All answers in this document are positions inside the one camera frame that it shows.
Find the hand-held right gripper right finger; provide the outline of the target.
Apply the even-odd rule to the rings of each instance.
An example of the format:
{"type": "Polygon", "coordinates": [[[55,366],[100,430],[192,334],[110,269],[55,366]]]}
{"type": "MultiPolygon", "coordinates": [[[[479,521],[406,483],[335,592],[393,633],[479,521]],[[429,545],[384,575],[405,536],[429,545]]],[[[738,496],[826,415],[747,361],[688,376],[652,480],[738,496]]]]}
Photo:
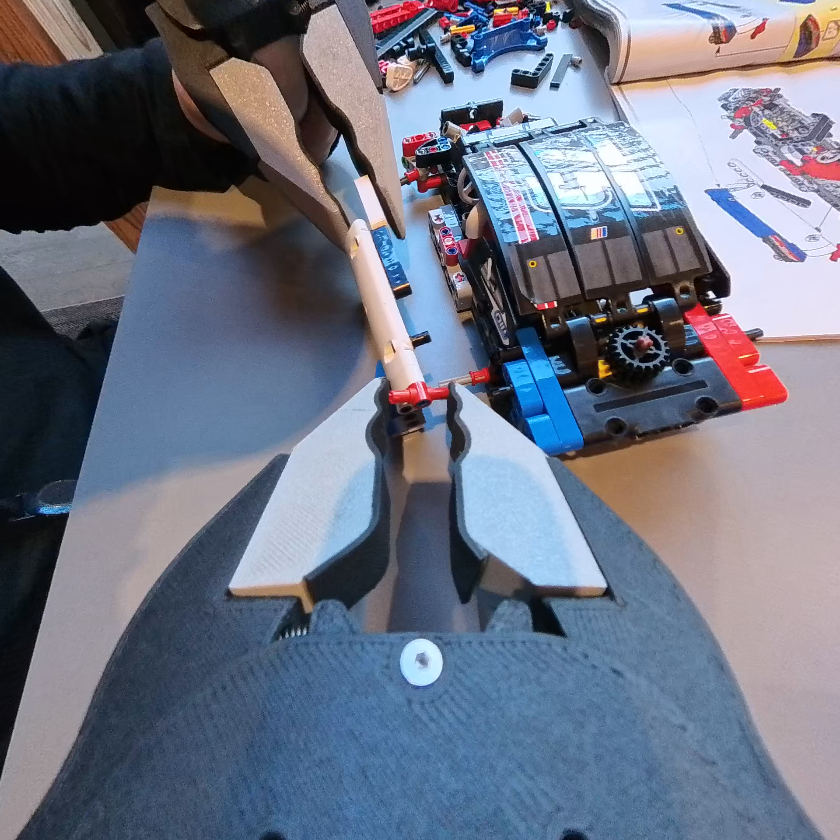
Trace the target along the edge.
{"type": "Polygon", "coordinates": [[[551,458],[464,386],[447,401],[450,560],[462,603],[475,589],[528,601],[600,596],[605,577],[551,458]]]}

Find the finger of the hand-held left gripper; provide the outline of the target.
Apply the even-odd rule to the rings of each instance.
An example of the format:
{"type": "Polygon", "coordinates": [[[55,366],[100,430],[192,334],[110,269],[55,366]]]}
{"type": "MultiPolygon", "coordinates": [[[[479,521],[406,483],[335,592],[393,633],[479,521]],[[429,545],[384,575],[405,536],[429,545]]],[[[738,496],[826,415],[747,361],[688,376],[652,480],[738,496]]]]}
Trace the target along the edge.
{"type": "Polygon", "coordinates": [[[270,71],[231,57],[189,16],[183,2],[156,2],[147,13],[161,35],[172,69],[206,121],[258,164],[297,209],[335,245],[349,231],[340,205],[324,185],[298,137],[296,122],[270,71]]]}
{"type": "Polygon", "coordinates": [[[382,75],[364,1],[310,1],[301,55],[359,175],[367,175],[395,235],[406,235],[382,75]]]}

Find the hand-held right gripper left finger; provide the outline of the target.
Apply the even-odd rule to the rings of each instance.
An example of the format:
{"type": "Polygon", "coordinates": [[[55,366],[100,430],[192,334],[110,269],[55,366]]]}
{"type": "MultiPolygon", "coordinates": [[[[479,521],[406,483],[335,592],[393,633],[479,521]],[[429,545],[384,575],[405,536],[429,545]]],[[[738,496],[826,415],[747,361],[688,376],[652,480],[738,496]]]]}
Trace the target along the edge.
{"type": "Polygon", "coordinates": [[[373,379],[291,451],[228,589],[303,606],[365,598],[389,562],[387,383],[373,379]]]}

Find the white blue brick side panel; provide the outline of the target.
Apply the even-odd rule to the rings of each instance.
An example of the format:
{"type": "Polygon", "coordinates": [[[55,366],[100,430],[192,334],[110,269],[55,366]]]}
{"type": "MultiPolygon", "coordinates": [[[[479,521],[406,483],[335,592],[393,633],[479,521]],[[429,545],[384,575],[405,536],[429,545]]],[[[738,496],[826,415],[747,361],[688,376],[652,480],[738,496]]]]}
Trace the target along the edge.
{"type": "Polygon", "coordinates": [[[431,402],[448,397],[447,387],[425,382],[416,357],[418,344],[427,343],[427,333],[416,337],[406,330],[396,303],[391,276],[386,271],[378,245],[389,239],[385,214],[369,176],[355,180],[368,224],[357,219],[350,226],[344,246],[350,258],[364,312],[371,328],[375,350],[390,386],[388,406],[392,411],[393,434],[405,435],[425,425],[423,409],[431,402]]]}

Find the black toy brick car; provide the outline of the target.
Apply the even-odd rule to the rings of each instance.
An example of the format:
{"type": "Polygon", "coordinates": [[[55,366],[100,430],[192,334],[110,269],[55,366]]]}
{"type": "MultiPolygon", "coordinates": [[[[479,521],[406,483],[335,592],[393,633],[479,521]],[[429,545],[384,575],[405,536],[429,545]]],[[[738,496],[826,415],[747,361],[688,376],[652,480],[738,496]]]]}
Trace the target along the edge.
{"type": "Polygon", "coordinates": [[[402,140],[402,184],[436,191],[430,238],[488,365],[458,378],[550,456],[671,434],[786,401],[723,312],[730,278],[671,174],[625,122],[501,100],[402,140]]]}

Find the person's left forearm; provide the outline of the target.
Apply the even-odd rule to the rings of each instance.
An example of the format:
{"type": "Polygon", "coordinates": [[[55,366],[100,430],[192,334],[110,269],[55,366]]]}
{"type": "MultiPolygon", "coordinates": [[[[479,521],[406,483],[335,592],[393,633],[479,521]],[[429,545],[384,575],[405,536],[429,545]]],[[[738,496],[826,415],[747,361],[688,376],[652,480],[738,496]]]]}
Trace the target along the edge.
{"type": "Polygon", "coordinates": [[[1,229],[111,221],[152,188],[225,192],[255,172],[184,115],[160,38],[57,66],[1,67],[1,229]]]}

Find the grey desk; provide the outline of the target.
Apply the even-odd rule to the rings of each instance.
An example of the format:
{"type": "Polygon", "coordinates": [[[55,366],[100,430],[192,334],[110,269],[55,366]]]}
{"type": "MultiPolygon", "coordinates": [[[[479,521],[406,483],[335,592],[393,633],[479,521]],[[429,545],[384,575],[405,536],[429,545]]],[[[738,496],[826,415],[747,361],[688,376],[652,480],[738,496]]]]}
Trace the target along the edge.
{"type": "MultiPolygon", "coordinates": [[[[2,779],[15,838],[166,566],[374,370],[346,260],[261,194],[166,191],[140,250],[2,779]]],[[[697,604],[838,838],[838,342],[765,343],[789,401],[569,468],[697,604]]]]}

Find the person's left hand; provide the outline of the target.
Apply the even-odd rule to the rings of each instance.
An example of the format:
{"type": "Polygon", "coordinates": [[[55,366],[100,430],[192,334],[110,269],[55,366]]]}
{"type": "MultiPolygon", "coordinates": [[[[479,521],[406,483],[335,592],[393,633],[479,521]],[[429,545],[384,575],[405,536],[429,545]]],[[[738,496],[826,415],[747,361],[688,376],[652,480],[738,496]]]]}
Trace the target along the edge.
{"type": "Polygon", "coordinates": [[[175,91],[175,96],[179,105],[188,120],[188,122],[199,132],[206,135],[206,137],[222,143],[226,144],[228,142],[227,137],[225,137],[222,133],[220,133],[202,114],[200,109],[195,104],[194,100],[191,98],[189,93],[186,89],[184,89],[183,84],[179,80],[178,76],[175,74],[175,71],[171,71],[171,78],[172,84],[175,91]]]}

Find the pile of loose brick pieces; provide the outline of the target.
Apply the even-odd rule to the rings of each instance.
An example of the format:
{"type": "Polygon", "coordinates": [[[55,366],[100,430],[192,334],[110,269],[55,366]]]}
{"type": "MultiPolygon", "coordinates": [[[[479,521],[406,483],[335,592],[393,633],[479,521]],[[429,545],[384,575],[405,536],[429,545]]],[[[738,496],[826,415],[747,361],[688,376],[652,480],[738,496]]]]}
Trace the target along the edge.
{"type": "Polygon", "coordinates": [[[548,34],[573,19],[568,2],[405,1],[373,6],[369,16],[385,89],[417,84],[434,69],[454,81],[453,62],[475,74],[492,60],[522,52],[542,52],[548,34]]]}

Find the person's dark clothing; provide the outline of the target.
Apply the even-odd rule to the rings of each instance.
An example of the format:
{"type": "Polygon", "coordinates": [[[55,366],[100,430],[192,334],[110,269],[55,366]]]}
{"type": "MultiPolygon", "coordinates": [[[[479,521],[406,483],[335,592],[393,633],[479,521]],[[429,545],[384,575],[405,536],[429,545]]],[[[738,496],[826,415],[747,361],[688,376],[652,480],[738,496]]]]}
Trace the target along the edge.
{"type": "Polygon", "coordinates": [[[117,322],[58,333],[1,273],[1,755],[5,758],[67,516],[21,496],[79,477],[117,322]]]}

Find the open instruction booklet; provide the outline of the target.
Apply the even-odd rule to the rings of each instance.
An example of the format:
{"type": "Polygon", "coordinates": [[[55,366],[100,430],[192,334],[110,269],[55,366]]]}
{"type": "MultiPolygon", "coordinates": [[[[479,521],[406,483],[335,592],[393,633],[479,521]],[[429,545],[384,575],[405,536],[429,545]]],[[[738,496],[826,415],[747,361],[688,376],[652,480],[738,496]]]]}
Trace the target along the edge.
{"type": "Polygon", "coordinates": [[[617,106],[769,340],[839,334],[839,2],[586,1],[617,106]]]}

